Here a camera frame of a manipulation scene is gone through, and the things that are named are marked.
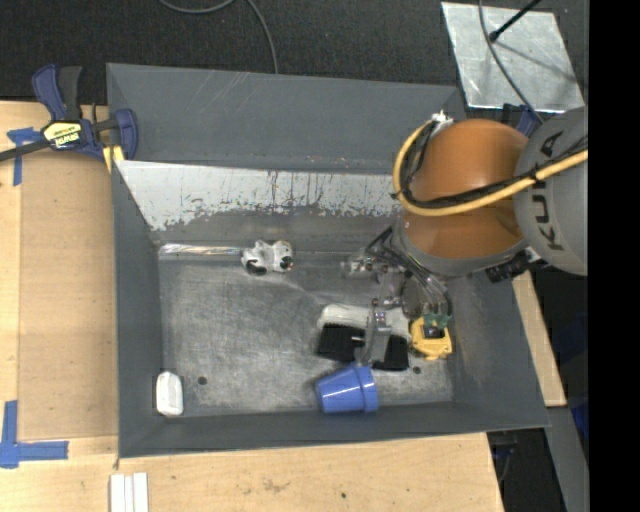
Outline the pale grey metal gripper finger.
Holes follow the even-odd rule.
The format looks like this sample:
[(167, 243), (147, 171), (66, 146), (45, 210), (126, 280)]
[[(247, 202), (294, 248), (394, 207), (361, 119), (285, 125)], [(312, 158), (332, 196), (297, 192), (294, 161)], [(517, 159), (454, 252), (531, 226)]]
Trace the pale grey metal gripper finger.
[(355, 351), (355, 361), (359, 366), (369, 366), (384, 354), (384, 347), (392, 333), (385, 311), (371, 310), (367, 317), (364, 345)]

